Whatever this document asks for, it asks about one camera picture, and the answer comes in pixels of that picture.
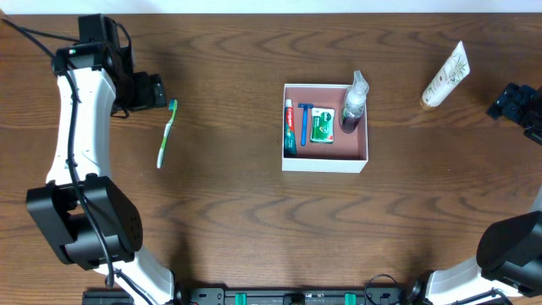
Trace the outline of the green white toothbrush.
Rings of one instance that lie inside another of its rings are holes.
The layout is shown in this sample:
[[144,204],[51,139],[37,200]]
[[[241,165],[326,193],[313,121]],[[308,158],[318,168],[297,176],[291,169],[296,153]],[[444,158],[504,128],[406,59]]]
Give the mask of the green white toothbrush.
[[163,139],[162,139],[159,151],[158,151],[158,158],[157,158],[157,168],[158,169],[161,169],[162,166],[163,166],[163,157],[164,157],[164,154],[165,154],[165,149],[166,149],[167,141],[168,141],[168,138],[169,138],[169,132],[170,132],[170,130],[171,130],[173,124],[174,124],[175,116],[176,116],[177,109],[178,109],[178,104],[179,104],[179,102],[178,102],[178,100],[176,98],[172,98],[169,101],[169,111],[171,112],[171,116],[170,116],[169,121],[167,122],[167,124],[164,127]]

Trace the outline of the cream lotion tube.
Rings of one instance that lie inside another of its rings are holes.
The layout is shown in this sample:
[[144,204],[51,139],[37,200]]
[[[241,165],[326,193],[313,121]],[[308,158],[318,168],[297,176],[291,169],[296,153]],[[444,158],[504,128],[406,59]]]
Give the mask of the cream lotion tube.
[[451,55],[429,82],[420,98],[423,108],[436,108],[440,106],[451,92],[470,73],[463,42],[459,41]]

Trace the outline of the teal white toothpaste tube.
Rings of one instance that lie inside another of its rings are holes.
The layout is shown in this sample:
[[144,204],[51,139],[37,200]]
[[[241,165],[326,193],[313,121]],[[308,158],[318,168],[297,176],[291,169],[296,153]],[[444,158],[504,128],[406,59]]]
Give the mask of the teal white toothpaste tube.
[[296,136],[294,124],[294,109],[290,99],[285,100],[285,129],[284,129],[284,153],[287,157],[297,155]]

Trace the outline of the blue disposable razor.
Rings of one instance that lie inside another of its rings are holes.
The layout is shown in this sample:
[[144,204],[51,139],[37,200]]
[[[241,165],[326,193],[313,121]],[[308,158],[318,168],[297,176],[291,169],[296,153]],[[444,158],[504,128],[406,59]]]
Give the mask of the blue disposable razor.
[[307,123],[308,110],[312,109],[312,103],[299,103],[298,107],[302,109],[302,125],[301,125],[301,145],[304,147],[307,144]]

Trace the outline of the clear spray bottle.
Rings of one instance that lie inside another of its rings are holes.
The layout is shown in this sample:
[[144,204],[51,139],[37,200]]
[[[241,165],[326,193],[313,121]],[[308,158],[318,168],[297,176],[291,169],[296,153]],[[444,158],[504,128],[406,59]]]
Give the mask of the clear spray bottle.
[[369,84],[360,70],[354,71],[352,85],[346,90],[340,111],[340,128],[343,132],[352,133],[365,113]]

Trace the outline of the green soap bar pack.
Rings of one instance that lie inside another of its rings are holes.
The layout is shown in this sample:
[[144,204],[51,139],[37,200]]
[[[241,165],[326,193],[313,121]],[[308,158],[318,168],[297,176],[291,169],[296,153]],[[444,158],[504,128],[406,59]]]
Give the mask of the green soap bar pack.
[[335,111],[332,108],[313,108],[310,142],[332,144],[334,119]]

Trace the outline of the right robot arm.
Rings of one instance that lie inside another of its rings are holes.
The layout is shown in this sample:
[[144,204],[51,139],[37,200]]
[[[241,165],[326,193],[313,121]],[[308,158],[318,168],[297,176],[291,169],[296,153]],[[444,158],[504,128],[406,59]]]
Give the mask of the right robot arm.
[[[505,117],[541,143],[541,90],[510,83],[486,111]],[[412,287],[411,304],[509,304],[541,294],[541,195],[527,213],[493,223],[476,256],[437,270]]]

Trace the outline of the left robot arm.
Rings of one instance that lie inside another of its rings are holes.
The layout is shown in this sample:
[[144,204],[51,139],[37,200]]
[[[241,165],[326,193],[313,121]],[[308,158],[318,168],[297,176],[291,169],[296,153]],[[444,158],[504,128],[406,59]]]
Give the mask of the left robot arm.
[[136,206],[113,183],[110,118],[161,108],[161,78],[134,72],[131,47],[91,39],[57,50],[52,62],[61,97],[58,142],[43,187],[26,204],[64,264],[76,264],[119,285],[136,304],[174,302],[174,275],[143,245]]

